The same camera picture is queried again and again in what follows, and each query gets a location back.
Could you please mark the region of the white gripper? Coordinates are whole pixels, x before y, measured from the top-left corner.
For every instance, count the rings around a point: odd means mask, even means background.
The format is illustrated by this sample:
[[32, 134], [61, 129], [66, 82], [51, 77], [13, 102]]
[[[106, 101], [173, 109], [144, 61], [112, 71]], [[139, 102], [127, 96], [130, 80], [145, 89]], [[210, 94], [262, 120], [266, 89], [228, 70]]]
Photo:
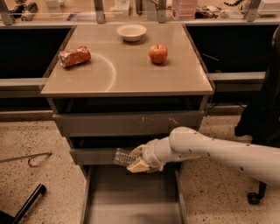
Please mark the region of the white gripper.
[[141, 157], [135, 162], [127, 166], [127, 170], [133, 173], [137, 172], [161, 172], [164, 168], [164, 163], [161, 162], [156, 155], [156, 142], [158, 140], [151, 140], [146, 145], [141, 144], [137, 146], [130, 154]]

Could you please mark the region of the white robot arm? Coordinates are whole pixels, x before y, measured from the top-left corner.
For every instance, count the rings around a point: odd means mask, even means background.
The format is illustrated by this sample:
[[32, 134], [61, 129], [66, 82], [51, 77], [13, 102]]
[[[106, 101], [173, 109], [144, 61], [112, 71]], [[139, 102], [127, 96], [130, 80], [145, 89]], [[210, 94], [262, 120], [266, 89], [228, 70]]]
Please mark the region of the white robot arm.
[[130, 172], [161, 171], [165, 164], [206, 157], [270, 186], [280, 186], [280, 150], [274, 147], [211, 138], [178, 127], [168, 137], [154, 139], [133, 150], [137, 159]]

